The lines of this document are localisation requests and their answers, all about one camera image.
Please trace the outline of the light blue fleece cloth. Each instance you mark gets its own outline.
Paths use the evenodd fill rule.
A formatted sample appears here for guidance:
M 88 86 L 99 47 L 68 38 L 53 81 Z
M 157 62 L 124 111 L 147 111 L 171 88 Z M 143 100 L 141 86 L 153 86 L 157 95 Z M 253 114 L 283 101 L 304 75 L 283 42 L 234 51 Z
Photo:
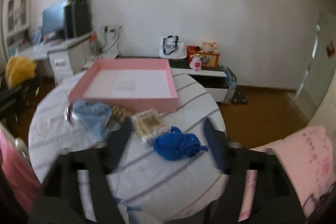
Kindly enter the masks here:
M 76 101 L 72 113 L 97 139 L 104 139 L 112 118 L 112 108 L 101 102 Z

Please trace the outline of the clear plastic bag with band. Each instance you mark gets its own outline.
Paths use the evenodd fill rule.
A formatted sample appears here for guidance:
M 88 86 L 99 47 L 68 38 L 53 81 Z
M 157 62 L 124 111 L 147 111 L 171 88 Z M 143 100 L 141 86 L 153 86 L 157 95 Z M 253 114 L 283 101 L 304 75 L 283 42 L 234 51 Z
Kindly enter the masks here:
M 65 121 L 67 121 L 71 126 L 74 126 L 74 122 L 77 121 L 77 116 L 76 114 L 73 112 L 74 107 L 73 104 L 70 103 L 68 104 L 68 106 L 66 107 L 65 111 L 64 111 L 64 119 Z

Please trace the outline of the yellow crochet toy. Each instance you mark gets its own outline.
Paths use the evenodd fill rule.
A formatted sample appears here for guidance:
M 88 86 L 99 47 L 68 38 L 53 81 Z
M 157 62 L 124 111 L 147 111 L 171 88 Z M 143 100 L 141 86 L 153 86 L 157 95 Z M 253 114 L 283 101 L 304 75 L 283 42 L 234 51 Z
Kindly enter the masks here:
M 5 79 L 9 89 L 21 85 L 36 76 L 37 63 L 25 56 L 12 56 L 5 69 Z

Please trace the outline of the royal blue fuzzy cloth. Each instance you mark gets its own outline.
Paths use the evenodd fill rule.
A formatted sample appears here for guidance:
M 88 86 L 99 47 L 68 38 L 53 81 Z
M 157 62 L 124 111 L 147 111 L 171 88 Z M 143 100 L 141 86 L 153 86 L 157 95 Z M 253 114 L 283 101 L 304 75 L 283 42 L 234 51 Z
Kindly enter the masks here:
M 202 145 L 197 135 L 184 134 L 178 127 L 172 126 L 169 132 L 157 137 L 153 142 L 154 151 L 165 160 L 177 161 L 184 157 L 196 157 L 201 151 L 209 149 Z

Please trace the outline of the white striped table cover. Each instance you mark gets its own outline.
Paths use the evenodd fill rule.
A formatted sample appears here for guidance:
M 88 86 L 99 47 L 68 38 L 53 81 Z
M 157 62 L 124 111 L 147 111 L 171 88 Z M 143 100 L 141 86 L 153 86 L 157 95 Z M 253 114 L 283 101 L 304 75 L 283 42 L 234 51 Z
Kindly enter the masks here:
M 79 121 L 68 122 L 64 118 L 68 94 L 80 79 L 81 75 L 76 75 L 54 88 L 38 105 L 32 118 L 29 154 L 39 180 L 45 178 L 63 150 L 87 149 L 100 140 Z M 219 107 L 205 88 L 181 72 L 174 72 L 173 80 L 178 110 L 165 114 L 164 124 L 197 135 L 202 144 L 206 144 L 203 134 L 206 118 L 224 131 Z M 137 134 L 131 134 L 117 169 L 107 179 L 120 208 L 129 207 L 138 223 L 167 223 L 187 218 L 199 223 L 197 213 L 221 196 L 226 182 L 209 152 L 167 161 Z

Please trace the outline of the pink shallow cardboard box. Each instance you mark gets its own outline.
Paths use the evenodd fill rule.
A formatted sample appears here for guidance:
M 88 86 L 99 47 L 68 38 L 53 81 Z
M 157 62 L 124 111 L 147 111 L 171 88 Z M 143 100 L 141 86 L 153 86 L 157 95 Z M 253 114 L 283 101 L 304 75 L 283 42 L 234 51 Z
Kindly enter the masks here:
M 173 113 L 178 96 L 165 59 L 100 59 L 93 62 L 68 95 L 68 102 L 101 102 L 135 113 Z

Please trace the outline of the pink heart plush toy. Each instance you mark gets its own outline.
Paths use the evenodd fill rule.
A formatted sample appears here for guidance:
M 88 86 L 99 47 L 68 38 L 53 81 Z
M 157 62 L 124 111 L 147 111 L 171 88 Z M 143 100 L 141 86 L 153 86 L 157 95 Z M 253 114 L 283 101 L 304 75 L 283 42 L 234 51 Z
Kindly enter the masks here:
M 202 70 L 202 61 L 199 55 L 191 55 L 191 61 L 189 63 L 189 67 L 194 71 Z

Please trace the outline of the red orange storage box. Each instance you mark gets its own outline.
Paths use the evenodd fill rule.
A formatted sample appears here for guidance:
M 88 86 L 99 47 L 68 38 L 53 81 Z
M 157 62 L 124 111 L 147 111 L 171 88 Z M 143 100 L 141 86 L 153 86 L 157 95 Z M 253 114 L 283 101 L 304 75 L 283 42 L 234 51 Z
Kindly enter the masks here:
M 219 53 L 202 53 L 196 51 L 196 46 L 187 46 L 187 60 L 188 64 L 192 61 L 192 57 L 196 57 L 197 55 L 200 56 L 202 67 L 204 68 L 217 68 L 219 62 Z

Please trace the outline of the pink floral pillow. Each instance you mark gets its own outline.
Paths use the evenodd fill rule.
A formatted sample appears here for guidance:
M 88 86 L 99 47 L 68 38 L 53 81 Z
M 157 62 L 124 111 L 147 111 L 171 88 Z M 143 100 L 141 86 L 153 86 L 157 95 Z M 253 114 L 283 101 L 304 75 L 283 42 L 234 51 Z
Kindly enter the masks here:
M 285 139 L 256 147 L 271 149 L 286 170 L 308 218 L 335 184 L 333 145 L 323 126 L 310 126 Z

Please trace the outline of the white desk with drawers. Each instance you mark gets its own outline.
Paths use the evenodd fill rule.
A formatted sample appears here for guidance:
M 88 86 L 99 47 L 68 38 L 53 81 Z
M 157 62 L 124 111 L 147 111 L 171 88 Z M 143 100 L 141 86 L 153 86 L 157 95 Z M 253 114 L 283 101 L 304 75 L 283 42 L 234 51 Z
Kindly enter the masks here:
M 63 80 L 81 72 L 84 65 L 90 61 L 92 56 L 91 34 L 29 46 L 24 50 L 17 50 L 16 55 L 25 56 L 34 61 L 48 60 L 55 84 L 59 85 Z

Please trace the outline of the beige plush toy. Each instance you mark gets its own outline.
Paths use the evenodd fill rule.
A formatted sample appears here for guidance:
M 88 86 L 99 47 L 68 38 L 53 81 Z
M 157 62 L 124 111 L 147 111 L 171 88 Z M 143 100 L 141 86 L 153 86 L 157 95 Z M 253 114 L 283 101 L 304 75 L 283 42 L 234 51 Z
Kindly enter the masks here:
M 213 53 L 217 54 L 218 51 L 218 46 L 215 42 L 207 42 L 204 41 L 202 42 L 202 45 L 200 46 L 201 52 L 203 53 Z

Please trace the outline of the black computer tower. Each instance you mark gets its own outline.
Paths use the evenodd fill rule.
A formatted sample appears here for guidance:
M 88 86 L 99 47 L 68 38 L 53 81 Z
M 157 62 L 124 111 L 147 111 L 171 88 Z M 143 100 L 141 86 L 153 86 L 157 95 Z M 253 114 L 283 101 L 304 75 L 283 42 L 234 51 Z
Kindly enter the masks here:
M 67 38 L 77 38 L 92 30 L 88 0 L 68 0 L 64 7 L 64 28 Z

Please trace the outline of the black computer monitor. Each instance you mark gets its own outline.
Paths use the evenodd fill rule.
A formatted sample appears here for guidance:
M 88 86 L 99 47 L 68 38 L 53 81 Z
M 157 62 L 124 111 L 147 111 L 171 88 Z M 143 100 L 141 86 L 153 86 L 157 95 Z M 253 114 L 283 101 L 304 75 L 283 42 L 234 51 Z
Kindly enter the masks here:
M 66 2 L 60 2 L 45 9 L 42 13 L 42 34 L 64 32 L 64 7 Z

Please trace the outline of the white glass door cabinet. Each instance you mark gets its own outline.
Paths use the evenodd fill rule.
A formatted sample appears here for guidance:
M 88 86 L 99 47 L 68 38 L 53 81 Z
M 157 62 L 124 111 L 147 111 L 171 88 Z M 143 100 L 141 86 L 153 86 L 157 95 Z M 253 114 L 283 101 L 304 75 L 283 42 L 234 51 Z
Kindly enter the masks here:
M 3 0 L 3 33 L 5 39 L 30 27 L 30 0 Z

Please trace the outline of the wall power outlet strip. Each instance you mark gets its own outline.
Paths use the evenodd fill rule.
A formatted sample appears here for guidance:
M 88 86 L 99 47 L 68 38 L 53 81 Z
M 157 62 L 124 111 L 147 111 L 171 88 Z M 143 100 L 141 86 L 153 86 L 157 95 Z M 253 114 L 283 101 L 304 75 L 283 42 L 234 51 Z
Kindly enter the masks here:
M 122 24 L 116 24 L 116 25 L 104 25 L 100 28 L 101 33 L 107 33 L 107 32 L 121 32 L 123 30 Z

